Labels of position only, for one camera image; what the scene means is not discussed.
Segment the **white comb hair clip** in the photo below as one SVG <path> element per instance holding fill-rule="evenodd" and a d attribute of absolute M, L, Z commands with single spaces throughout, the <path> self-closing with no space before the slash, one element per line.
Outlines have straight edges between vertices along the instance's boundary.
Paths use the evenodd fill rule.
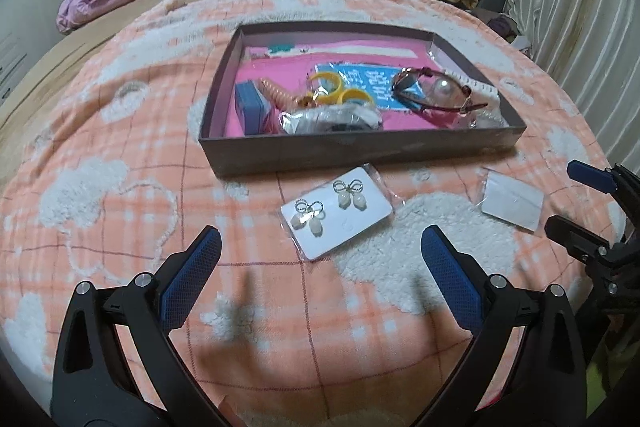
<path fill-rule="evenodd" d="M 461 108 L 456 124 L 474 129 L 500 128 L 504 119 L 500 110 L 500 95 L 490 83 L 457 74 L 450 69 L 442 71 L 442 77 L 454 80 L 465 95 L 465 101 L 456 107 Z"/>

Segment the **silver jewelry plastic bag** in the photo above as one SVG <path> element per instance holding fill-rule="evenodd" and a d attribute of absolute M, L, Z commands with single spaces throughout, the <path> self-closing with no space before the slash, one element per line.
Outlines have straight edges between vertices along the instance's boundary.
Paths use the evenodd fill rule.
<path fill-rule="evenodd" d="M 347 131 L 378 131 L 383 119 L 371 105 L 338 104 L 282 113 L 279 124 L 285 134 L 325 134 Z"/>

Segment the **blue small jewelry box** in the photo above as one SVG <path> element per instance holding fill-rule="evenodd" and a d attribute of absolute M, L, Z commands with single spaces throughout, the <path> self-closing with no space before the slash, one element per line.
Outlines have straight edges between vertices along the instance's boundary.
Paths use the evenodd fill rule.
<path fill-rule="evenodd" d="M 277 133 L 277 112 L 255 81 L 235 85 L 234 108 L 245 136 Z"/>

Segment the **white card in bag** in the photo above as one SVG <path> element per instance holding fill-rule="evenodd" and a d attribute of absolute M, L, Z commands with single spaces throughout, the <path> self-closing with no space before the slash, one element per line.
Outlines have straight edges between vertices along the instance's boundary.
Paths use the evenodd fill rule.
<path fill-rule="evenodd" d="M 489 218 L 530 234 L 541 233 L 546 194 L 526 182 L 486 167 L 478 170 L 480 185 L 474 205 Z"/>

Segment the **orange white plaid blanket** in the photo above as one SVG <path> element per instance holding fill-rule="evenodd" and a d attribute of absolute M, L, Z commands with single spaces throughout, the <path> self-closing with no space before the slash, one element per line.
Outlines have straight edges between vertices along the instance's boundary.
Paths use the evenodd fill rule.
<path fill-rule="evenodd" d="M 221 181 L 196 132 L 222 52 L 240 25 L 356 20 L 436 32 L 523 117 L 511 155 L 385 167 L 400 198 L 366 245 L 307 262 L 279 208 L 332 172 Z M 126 283 L 189 245 L 206 225 L 220 265 L 189 320 L 172 334 L 210 396 L 253 426 L 405 426 L 430 401 L 469 341 L 420 255 L 439 225 L 488 272 L 520 286 L 564 286 L 578 303 L 578 263 L 542 234 L 477 209 L 488 169 L 541 188 L 609 241 L 622 210 L 573 183 L 579 159 L 604 166 L 596 138 L 565 92 L 465 13 L 433 0 L 168 0 L 86 46 L 67 89 L 1 147 L 1 346 L 40 402 L 68 300 L 82 280 Z"/>

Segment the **white curtain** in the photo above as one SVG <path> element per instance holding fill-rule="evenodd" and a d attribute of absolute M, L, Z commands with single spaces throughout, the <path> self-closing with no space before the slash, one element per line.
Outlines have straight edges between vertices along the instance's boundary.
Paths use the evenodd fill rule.
<path fill-rule="evenodd" d="M 639 0 L 508 0 L 533 60 L 570 96 L 609 161 L 639 169 Z"/>

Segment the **pearl earrings on card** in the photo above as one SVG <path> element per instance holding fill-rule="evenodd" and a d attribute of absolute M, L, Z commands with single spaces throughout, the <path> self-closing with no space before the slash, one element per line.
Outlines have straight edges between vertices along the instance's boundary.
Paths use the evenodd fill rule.
<path fill-rule="evenodd" d="M 317 261 L 390 220 L 395 202 L 366 164 L 285 202 L 278 213 L 303 259 Z"/>

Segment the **grey shallow cardboard box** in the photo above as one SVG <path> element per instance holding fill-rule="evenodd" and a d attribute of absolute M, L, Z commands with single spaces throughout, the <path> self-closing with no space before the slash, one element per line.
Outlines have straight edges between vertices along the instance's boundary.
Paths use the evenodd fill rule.
<path fill-rule="evenodd" d="M 233 33 L 198 141 L 224 177 L 495 154 L 525 128 L 436 32 L 303 20 Z"/>

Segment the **red frame sunglasses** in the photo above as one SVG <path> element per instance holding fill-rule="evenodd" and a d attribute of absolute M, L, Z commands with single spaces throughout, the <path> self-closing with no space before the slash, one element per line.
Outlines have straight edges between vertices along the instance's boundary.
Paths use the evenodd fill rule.
<path fill-rule="evenodd" d="M 472 88 L 449 72 L 431 67 L 401 69 L 390 83 L 392 97 L 417 112 L 469 114 L 489 103 L 474 98 Z"/>

